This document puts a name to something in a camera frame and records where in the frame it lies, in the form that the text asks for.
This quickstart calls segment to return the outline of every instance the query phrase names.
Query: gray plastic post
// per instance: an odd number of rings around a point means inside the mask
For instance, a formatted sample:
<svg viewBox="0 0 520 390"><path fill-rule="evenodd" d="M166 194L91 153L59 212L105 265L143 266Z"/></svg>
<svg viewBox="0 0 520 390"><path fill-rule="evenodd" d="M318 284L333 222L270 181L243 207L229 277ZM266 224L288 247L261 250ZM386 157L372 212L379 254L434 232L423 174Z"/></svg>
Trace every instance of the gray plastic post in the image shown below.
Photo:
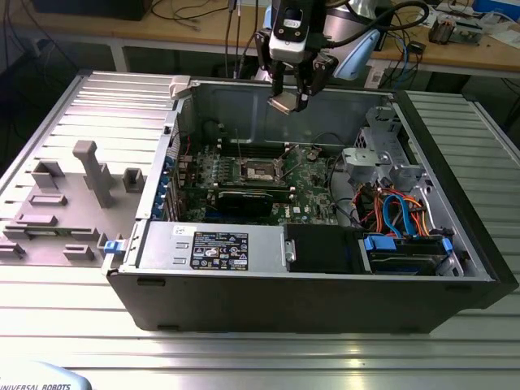
<svg viewBox="0 0 520 390"><path fill-rule="evenodd" d="M83 168L89 178L90 186L96 195L99 206L107 209L112 204L112 196L102 179L101 168L96 159L96 143L94 141L79 140L74 146L72 154L83 164Z"/></svg>

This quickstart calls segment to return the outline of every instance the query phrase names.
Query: blue latch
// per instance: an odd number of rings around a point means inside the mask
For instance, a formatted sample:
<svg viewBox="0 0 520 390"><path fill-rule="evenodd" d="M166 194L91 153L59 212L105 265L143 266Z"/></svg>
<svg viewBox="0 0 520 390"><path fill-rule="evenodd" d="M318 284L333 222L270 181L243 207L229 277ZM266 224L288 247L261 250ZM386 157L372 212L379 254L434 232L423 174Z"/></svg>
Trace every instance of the blue latch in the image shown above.
<svg viewBox="0 0 520 390"><path fill-rule="evenodd" d="M125 240L107 241L103 250L105 254L121 254L124 252Z"/></svg>
<svg viewBox="0 0 520 390"><path fill-rule="evenodd" d="M365 249L368 250L397 250L393 237L368 236L365 240Z"/></svg>
<svg viewBox="0 0 520 390"><path fill-rule="evenodd" d="M442 239L442 245L444 246L444 249L446 250L447 254L450 254L453 252L453 244L452 241L449 240L449 238L443 238Z"/></svg>

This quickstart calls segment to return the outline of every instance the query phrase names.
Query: capacitor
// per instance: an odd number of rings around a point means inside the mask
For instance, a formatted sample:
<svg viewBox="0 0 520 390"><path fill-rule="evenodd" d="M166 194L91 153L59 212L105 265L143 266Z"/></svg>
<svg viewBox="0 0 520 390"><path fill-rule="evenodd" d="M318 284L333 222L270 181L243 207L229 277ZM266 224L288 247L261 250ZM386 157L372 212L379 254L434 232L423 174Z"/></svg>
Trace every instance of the capacitor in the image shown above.
<svg viewBox="0 0 520 390"><path fill-rule="evenodd" d="M307 154L307 161L309 161L311 163L315 163L317 159L318 159L318 155L317 154L314 154L312 152Z"/></svg>

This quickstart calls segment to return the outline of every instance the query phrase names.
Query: sticker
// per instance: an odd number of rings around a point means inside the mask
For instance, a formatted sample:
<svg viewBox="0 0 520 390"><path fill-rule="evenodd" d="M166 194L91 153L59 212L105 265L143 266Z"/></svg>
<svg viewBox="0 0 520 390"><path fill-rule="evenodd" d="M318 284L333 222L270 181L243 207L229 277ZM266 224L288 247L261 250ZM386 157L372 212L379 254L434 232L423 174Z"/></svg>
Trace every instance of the sticker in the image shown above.
<svg viewBox="0 0 520 390"><path fill-rule="evenodd" d="M192 234L193 251L190 266L194 270L248 270L249 238L247 233L193 231Z"/></svg>
<svg viewBox="0 0 520 390"><path fill-rule="evenodd" d="M174 236L193 236L193 233L196 231L196 226L175 225L173 227Z"/></svg>

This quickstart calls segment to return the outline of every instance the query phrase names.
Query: wooden table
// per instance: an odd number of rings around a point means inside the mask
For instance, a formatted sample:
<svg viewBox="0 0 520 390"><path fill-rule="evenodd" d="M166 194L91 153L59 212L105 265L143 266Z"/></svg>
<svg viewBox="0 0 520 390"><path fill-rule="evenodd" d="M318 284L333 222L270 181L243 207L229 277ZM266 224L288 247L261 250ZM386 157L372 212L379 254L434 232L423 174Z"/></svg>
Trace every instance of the wooden table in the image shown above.
<svg viewBox="0 0 520 390"><path fill-rule="evenodd" d="M35 28L19 4L14 3L11 10L12 22L19 35L41 39L43 35ZM193 5L192 0L174 0L175 8ZM207 5L191 9L182 15L194 15L216 8L225 7L227 0L212 0ZM108 45L118 72L127 72L128 64L124 54L125 46L149 47L167 50L224 52L224 35L228 13L216 12L200 18L200 31L193 31L171 20L159 19L148 14L139 22L95 18L88 16L37 14L32 5L29 10L38 23L56 40L80 41ZM172 16L169 0L157 6L160 15ZM258 15L258 26L262 25L265 8ZM239 46L245 47L254 30L254 8L243 6ZM514 49L490 37L484 37L478 46L449 44L436 45L427 39L426 28L409 30L413 40L427 45L420 70L431 72L458 73L477 76L520 77L520 50ZM233 18L230 32L230 47L236 40L236 17ZM248 54L255 55L254 45ZM380 73L397 61L401 56L393 39L387 39L380 52L374 52L369 61L372 66L366 86L374 86Z"/></svg>

